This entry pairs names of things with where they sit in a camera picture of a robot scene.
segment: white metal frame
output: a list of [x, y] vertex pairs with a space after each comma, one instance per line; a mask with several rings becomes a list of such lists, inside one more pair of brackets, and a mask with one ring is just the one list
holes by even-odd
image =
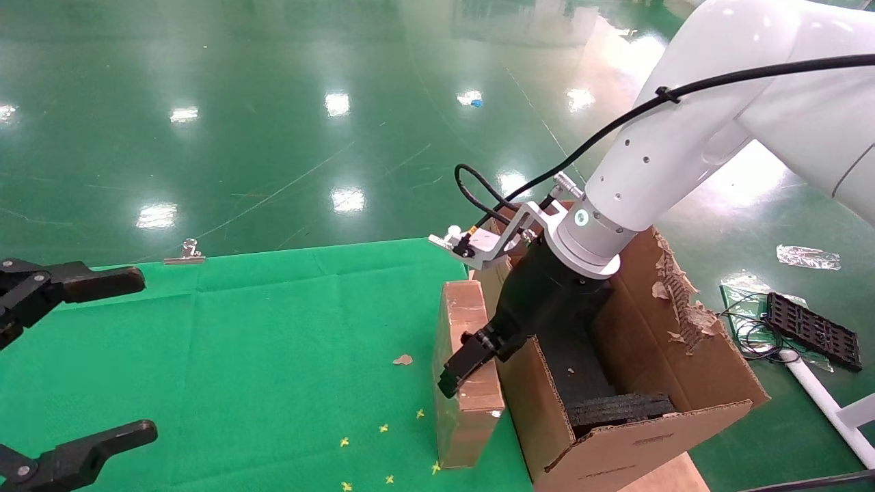
[[861, 425], [875, 420], [875, 394], [845, 407], [838, 406], [817, 376], [811, 372], [808, 364], [794, 350], [781, 350], [780, 358], [863, 465], [870, 470], [875, 469], [875, 448], [858, 429]]

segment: robotic arm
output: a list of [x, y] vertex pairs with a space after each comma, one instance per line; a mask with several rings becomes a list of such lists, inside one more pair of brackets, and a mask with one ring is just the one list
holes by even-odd
[[[641, 90], [636, 106], [657, 88], [777, 63], [875, 52], [875, 13], [802, 0], [708, 0], [689, 17]], [[447, 397], [494, 356], [506, 361], [527, 337], [548, 329], [620, 268], [619, 253], [639, 232], [758, 139], [813, 186], [875, 224], [875, 67], [853, 67], [742, 81], [685, 95], [623, 127], [581, 191], [554, 176], [574, 197], [547, 214], [534, 202], [519, 207], [499, 236], [474, 230], [468, 253], [459, 228], [436, 245], [474, 269], [491, 266], [521, 236], [531, 240], [512, 270], [495, 316], [464, 340], [446, 363]]]

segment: green cloth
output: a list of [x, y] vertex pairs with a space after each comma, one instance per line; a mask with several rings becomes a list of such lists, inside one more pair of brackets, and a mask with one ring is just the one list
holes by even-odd
[[142, 270], [146, 291], [59, 306], [0, 353], [0, 442], [154, 420], [94, 492], [531, 490], [509, 412], [476, 468], [432, 475], [438, 298], [465, 272], [425, 240]]

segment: metal bracket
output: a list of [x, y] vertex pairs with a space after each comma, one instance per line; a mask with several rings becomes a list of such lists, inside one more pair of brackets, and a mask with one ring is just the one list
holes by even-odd
[[564, 214], [568, 211], [562, 207], [558, 201], [553, 201], [552, 206], [558, 211], [557, 215], [549, 215], [541, 210], [536, 203], [528, 201], [520, 205], [514, 218], [510, 224], [504, 229], [502, 235], [497, 235], [489, 232], [485, 228], [478, 228], [471, 234], [470, 242], [468, 243], [474, 250], [474, 256], [463, 258], [452, 252], [452, 248], [459, 243], [463, 237], [463, 233], [459, 232], [458, 227], [451, 228], [450, 234], [445, 237], [437, 237], [436, 235], [429, 236], [429, 242], [435, 244], [445, 250], [450, 251], [456, 259], [464, 264], [467, 264], [475, 270], [484, 270], [498, 263], [501, 257], [504, 257], [510, 250], [516, 247], [520, 241], [519, 236], [515, 233], [518, 228], [528, 230], [532, 224], [538, 222], [544, 227], [544, 230], [550, 228], [550, 225], [555, 227], [555, 223], [561, 221]]
[[179, 258], [165, 258], [164, 264], [202, 264], [207, 257], [198, 251], [198, 240], [189, 238], [182, 242], [182, 254]]

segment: black cable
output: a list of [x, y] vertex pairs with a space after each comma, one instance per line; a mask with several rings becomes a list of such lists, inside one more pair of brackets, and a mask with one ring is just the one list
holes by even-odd
[[504, 220], [497, 219], [495, 217], [495, 215], [493, 215], [493, 213], [498, 214], [498, 210], [492, 210], [491, 208], [487, 207], [486, 205], [483, 204], [483, 202], [481, 202], [480, 200], [477, 200], [477, 197], [475, 197], [473, 194], [471, 194], [470, 191], [468, 191], [468, 188], [465, 186], [464, 183], [462, 183], [462, 176], [461, 176], [462, 171], [468, 171], [477, 181], [480, 182], [481, 185], [483, 185], [483, 187], [489, 192], [489, 194], [491, 194], [493, 196], [493, 198], [495, 198], [499, 202], [499, 205], [501, 205], [502, 207], [507, 207], [507, 208], [510, 208], [511, 210], [516, 211], [516, 210], [520, 209], [519, 206], [505, 200], [504, 197], [501, 196], [501, 193], [498, 193], [498, 191], [496, 191], [495, 188], [493, 188], [493, 186], [489, 184], [489, 181], [487, 181], [487, 179], [484, 178], [483, 175], [480, 174], [473, 167], [470, 167], [467, 164], [459, 164], [459, 165], [456, 165], [455, 169], [453, 169], [452, 173], [453, 173], [453, 177], [456, 178], [456, 186], [458, 186], [458, 190], [460, 192], [462, 192], [462, 195], [465, 196], [465, 198], [468, 201], [470, 201], [472, 203], [472, 205], [479, 208], [480, 210], [486, 211], [486, 214], [488, 214], [490, 217], [493, 217], [497, 221], [501, 221], [502, 223], [504, 223], [504, 225], [508, 225], [510, 223], [510, 221], [508, 221], [508, 219], [504, 218], [503, 216], [501, 218]]
[[838, 474], [809, 480], [788, 481], [787, 483], [778, 483], [765, 487], [749, 488], [742, 492], [791, 492], [793, 490], [828, 487], [829, 485], [845, 485], [855, 481], [875, 481], [875, 470], [864, 470], [862, 472]]
[[[566, 167], [573, 164], [574, 161], [578, 160], [578, 158], [580, 158], [580, 156], [584, 154], [584, 152], [590, 150], [593, 145], [595, 145], [602, 138], [606, 137], [612, 131], [632, 121], [634, 118], [642, 116], [648, 111], [657, 108], [665, 102], [673, 102], [677, 104], [681, 101], [680, 98], [685, 95], [705, 90], [707, 88], [715, 88], [736, 82], [752, 81], [756, 79], [763, 79], [766, 77], [775, 77], [778, 75], [801, 74], [805, 72], [832, 70], [836, 68], [869, 67], [872, 65], [875, 65], [875, 53], [836, 56], [831, 58], [794, 61], [790, 63], [780, 63], [777, 65], [738, 70], [737, 72], [731, 72], [728, 74], [722, 74], [715, 77], [702, 79], [700, 81], [691, 82], [689, 84], [674, 89], [660, 87], [656, 90], [657, 96], [655, 98], [642, 103], [640, 106], [633, 108], [625, 115], [622, 115], [607, 124], [604, 128], [596, 132], [595, 135], [590, 137], [589, 140], [580, 145], [574, 152], [569, 154], [569, 156], [565, 158], [565, 160], [563, 160], [559, 165], [554, 166], [547, 172], [540, 174], [525, 185], [520, 186], [519, 188], [514, 190], [513, 193], [505, 197], [505, 200], [511, 201], [520, 194], [525, 193], [529, 189], [543, 183], [557, 172], [560, 172]], [[497, 212], [498, 210], [501, 210], [501, 207], [502, 205], [499, 204], [496, 207], [493, 207], [493, 211]], [[481, 227], [483, 224], [485, 224], [486, 221], [489, 220], [489, 217], [491, 217], [491, 215], [487, 213], [482, 219], [480, 219], [476, 223], [476, 227]]]

